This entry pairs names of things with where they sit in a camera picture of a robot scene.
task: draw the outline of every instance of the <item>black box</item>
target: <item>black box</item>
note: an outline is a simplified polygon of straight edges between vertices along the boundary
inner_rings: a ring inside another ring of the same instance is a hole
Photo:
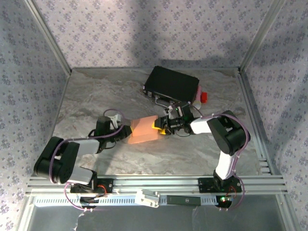
[[[199,80],[177,71],[156,66],[145,82],[143,92],[169,103],[192,103],[196,97]]]

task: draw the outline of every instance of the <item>gray marble tabletop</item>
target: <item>gray marble tabletop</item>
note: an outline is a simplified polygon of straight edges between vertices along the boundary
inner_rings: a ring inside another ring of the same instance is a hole
[[[235,77],[213,70],[180,71],[199,78],[202,90],[208,93],[208,102],[201,109],[204,115],[229,109],[251,129]],[[150,72],[151,69],[73,70],[53,135],[85,137],[95,128],[97,118],[109,108],[121,110],[127,119],[163,116],[163,108],[142,92]],[[99,175],[212,175],[218,159],[219,148],[213,136],[199,134],[185,138],[165,136],[139,144],[120,141],[113,149],[79,156],[76,163],[92,168]],[[238,175],[260,174],[253,141],[242,152],[236,170]]]

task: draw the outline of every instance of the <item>orange sponge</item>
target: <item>orange sponge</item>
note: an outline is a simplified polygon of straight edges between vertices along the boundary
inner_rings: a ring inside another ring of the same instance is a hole
[[[131,121],[132,134],[128,140],[129,144],[155,141],[161,138],[159,131],[152,128],[152,124],[158,116],[149,116]]]

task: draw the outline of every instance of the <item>floral wallpaper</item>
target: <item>floral wallpaper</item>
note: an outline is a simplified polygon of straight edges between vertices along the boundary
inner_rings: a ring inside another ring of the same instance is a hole
[[[0,230],[18,219],[66,80],[22,0],[0,1]]]
[[[303,230],[308,230],[308,2],[288,0],[247,76]]]
[[[73,67],[235,67],[271,0],[36,0]]]

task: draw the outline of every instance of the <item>red cap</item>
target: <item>red cap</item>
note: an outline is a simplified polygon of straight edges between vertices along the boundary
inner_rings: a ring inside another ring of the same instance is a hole
[[[207,93],[202,92],[201,94],[201,103],[206,103],[207,102]]]

